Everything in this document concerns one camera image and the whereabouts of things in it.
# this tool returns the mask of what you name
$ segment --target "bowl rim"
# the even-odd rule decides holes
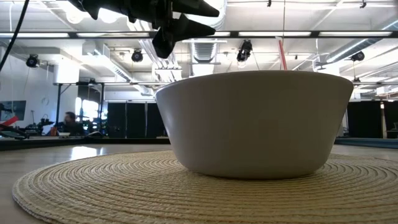
[[[216,73],[216,74],[211,74],[211,75],[202,75],[199,77],[192,77],[192,78],[186,78],[177,82],[170,83],[166,86],[163,86],[162,88],[159,88],[156,93],[155,93],[155,99],[158,93],[168,89],[172,88],[176,85],[182,85],[183,83],[189,83],[189,82],[196,82],[197,80],[202,80],[202,79],[211,79],[211,78],[216,78],[216,77],[222,77],[222,76],[230,76],[230,75],[240,75],[242,73],[273,73],[274,75],[287,75],[288,73],[300,73],[300,75],[306,75],[306,76],[324,76],[327,78],[339,80],[341,82],[346,82],[347,84],[351,84],[352,87],[354,87],[352,81],[348,80],[347,78],[340,77],[337,75],[330,75],[327,73],[320,73],[320,72],[311,72],[311,71],[293,71],[293,70],[258,70],[258,71],[240,71],[240,72],[225,72],[225,73]]]

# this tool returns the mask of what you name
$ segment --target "man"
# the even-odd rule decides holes
[[[81,124],[76,122],[76,114],[74,112],[66,112],[63,119],[62,132],[70,133],[70,136],[84,136],[85,130]]]

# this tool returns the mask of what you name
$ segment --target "round placemat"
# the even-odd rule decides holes
[[[39,169],[13,195],[49,223],[398,223],[397,175],[397,162],[331,155],[298,179],[222,179],[139,152]]]

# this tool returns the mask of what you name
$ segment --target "red object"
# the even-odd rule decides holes
[[[51,128],[50,135],[51,136],[57,136],[57,127],[52,127]]]
[[[284,70],[287,70],[286,58],[285,58],[285,50],[282,42],[282,38],[277,37],[278,40],[278,50],[279,50],[279,57],[280,61],[282,62]]]
[[[12,117],[11,119],[9,119],[8,121],[5,121],[2,125],[4,125],[4,126],[10,126],[10,125],[12,125],[12,124],[14,124],[15,122],[17,122],[18,121],[18,117],[17,116],[14,116],[14,117]]]

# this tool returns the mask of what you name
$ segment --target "ceramic bowl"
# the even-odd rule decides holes
[[[189,78],[155,97],[186,168],[287,179],[325,164],[352,91],[349,80],[334,75],[269,70]]]

